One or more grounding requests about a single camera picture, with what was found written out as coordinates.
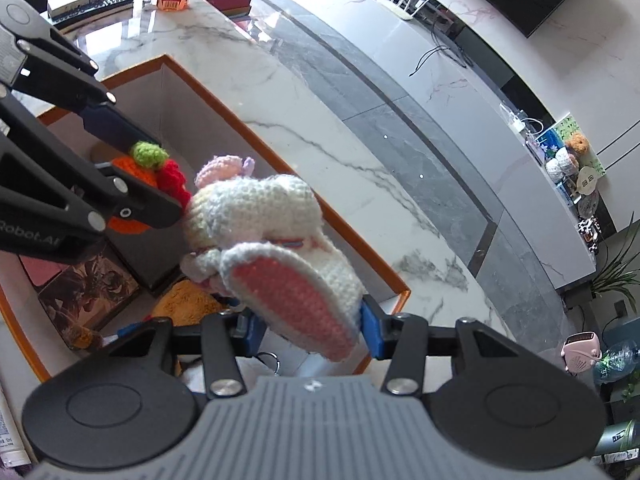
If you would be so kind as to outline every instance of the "floor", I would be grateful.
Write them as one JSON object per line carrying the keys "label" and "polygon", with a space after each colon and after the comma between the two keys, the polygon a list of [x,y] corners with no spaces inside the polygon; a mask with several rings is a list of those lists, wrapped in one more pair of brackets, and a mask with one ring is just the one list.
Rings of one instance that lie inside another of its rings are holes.
{"label": "floor", "polygon": [[330,108],[467,264],[517,341],[557,361],[584,325],[562,301],[493,191],[438,124],[384,71],[291,0],[252,0],[238,23]]}

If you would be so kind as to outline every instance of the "red crocheted toy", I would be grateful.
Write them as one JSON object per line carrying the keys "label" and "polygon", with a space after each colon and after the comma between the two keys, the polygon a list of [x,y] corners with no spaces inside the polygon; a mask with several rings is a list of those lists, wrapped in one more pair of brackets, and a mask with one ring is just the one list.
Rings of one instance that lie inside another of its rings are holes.
{"label": "red crocheted toy", "polygon": [[[191,199],[191,193],[184,184],[187,179],[180,171],[180,166],[169,158],[169,154],[160,146],[150,142],[137,142],[130,150],[130,155],[120,156],[111,161],[123,171],[142,180],[148,186],[156,187],[175,198],[182,206],[182,211]],[[140,234],[149,226],[137,220],[126,220],[111,217],[108,226],[123,234]]]}

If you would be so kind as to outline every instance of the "water bottle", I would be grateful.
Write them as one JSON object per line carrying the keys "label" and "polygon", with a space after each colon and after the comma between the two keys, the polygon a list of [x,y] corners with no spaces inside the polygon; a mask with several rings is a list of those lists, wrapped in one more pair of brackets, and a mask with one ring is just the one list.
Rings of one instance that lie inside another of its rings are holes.
{"label": "water bottle", "polygon": [[629,375],[640,360],[640,349],[631,340],[616,343],[609,348],[602,359],[593,367],[596,384],[612,383]]}

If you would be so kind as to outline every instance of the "robotic arm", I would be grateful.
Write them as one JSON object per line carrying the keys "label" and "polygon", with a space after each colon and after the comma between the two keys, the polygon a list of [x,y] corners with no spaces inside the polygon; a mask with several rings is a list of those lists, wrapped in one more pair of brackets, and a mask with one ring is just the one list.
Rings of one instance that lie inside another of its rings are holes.
{"label": "robotic arm", "polygon": [[0,248],[63,263],[86,259],[106,222],[173,225],[180,204],[112,166],[94,166],[57,139],[12,89],[69,110],[84,128],[121,152],[157,141],[115,106],[94,79],[96,63],[23,0],[0,0]]}
{"label": "robotic arm", "polygon": [[[22,0],[0,0],[0,250],[65,263],[91,255],[107,220],[163,228],[180,204],[110,164],[75,155],[11,90],[65,108],[128,152],[153,137],[115,108],[97,65]],[[242,314],[174,328],[154,319],[38,387],[23,427],[42,459],[34,479],[596,479],[604,427],[582,384],[476,320],[429,326],[365,297],[362,335],[389,360],[367,378],[261,378],[246,391],[236,356],[266,329]],[[201,354],[209,390],[174,377]],[[424,394],[426,356],[453,378]]]}

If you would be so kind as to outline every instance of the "stuffed toy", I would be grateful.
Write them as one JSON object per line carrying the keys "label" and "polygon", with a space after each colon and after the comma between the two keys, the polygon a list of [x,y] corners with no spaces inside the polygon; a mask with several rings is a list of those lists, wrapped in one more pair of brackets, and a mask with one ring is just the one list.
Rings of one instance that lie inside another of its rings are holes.
{"label": "stuffed toy", "polygon": [[580,164],[575,155],[569,153],[567,148],[560,148],[556,152],[556,157],[545,164],[546,172],[549,174],[554,184],[560,182],[564,176],[571,176],[578,173]]}
{"label": "stuffed toy", "polygon": [[[129,155],[118,156],[111,163],[148,186],[167,193],[180,202],[182,209],[186,208],[191,198],[191,193],[184,187],[187,181],[178,164],[169,159],[169,154],[160,146],[150,142],[137,142]],[[140,234],[149,229],[148,225],[137,220],[116,216],[110,218],[108,226],[122,234]]]}
{"label": "stuffed toy", "polygon": [[252,178],[254,162],[216,157],[195,179],[184,215],[192,253],[182,272],[207,292],[238,298],[275,333],[331,361],[358,341],[364,287],[322,232],[300,178]]}
{"label": "stuffed toy", "polygon": [[575,153],[577,156],[584,155],[589,151],[589,141],[587,137],[580,132],[574,132],[572,136],[564,142],[564,145],[570,152]]}
{"label": "stuffed toy", "polygon": [[170,317],[174,326],[197,325],[225,307],[190,280],[176,283],[154,307],[151,317]]}

